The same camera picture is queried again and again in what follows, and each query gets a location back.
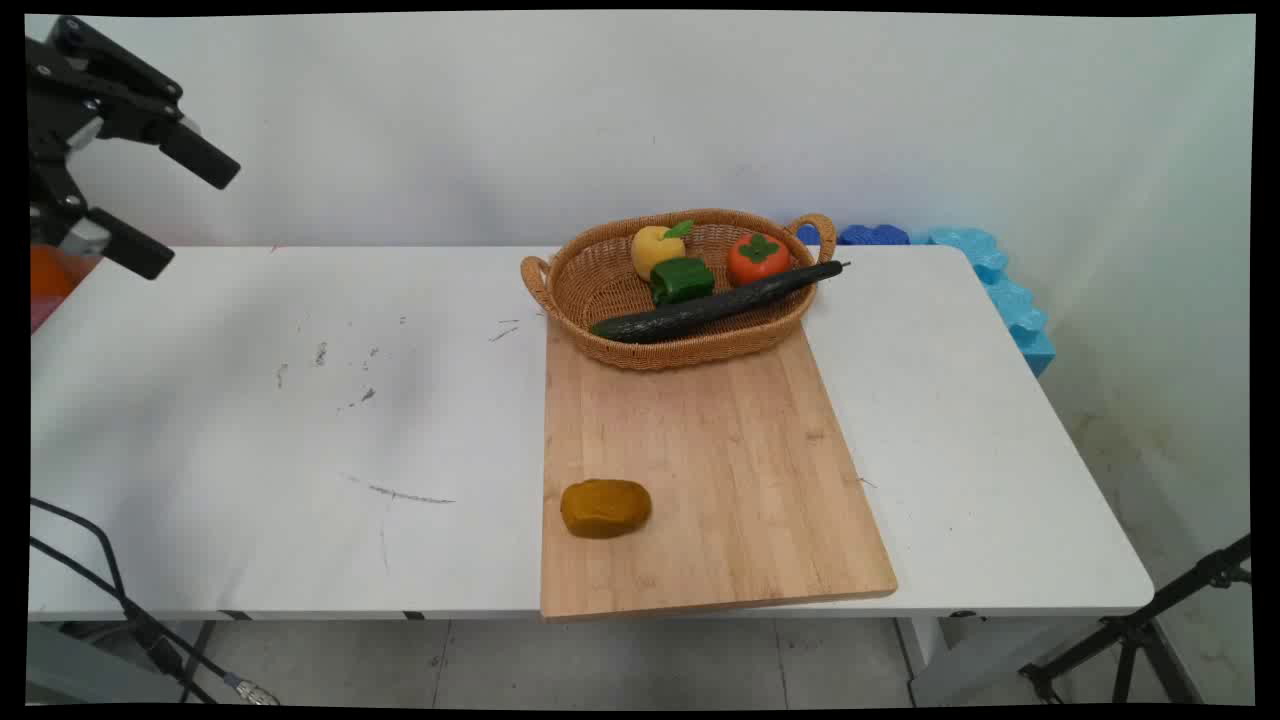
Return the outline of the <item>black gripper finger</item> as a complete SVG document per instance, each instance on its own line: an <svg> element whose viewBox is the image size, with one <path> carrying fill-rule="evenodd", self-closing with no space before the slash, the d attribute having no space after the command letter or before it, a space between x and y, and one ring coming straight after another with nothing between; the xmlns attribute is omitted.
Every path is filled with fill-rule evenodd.
<svg viewBox="0 0 1280 720"><path fill-rule="evenodd" d="M157 122L152 137L165 156L214 188L225 190L241 173L241 164L207 141L189 118Z"/></svg>
<svg viewBox="0 0 1280 720"><path fill-rule="evenodd" d="M175 256L173 249L100 208L88 210L84 220L93 252L146 281L157 279Z"/></svg>

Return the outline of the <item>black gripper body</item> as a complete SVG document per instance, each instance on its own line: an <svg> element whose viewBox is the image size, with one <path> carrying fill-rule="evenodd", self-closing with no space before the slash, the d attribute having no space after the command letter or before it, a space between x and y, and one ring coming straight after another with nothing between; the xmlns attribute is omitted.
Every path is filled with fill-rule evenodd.
<svg viewBox="0 0 1280 720"><path fill-rule="evenodd" d="M91 210L69 160L95 140L157 146L157 122L182 120L182 87L87 20L60 15L26 40L29 228L61 245Z"/></svg>

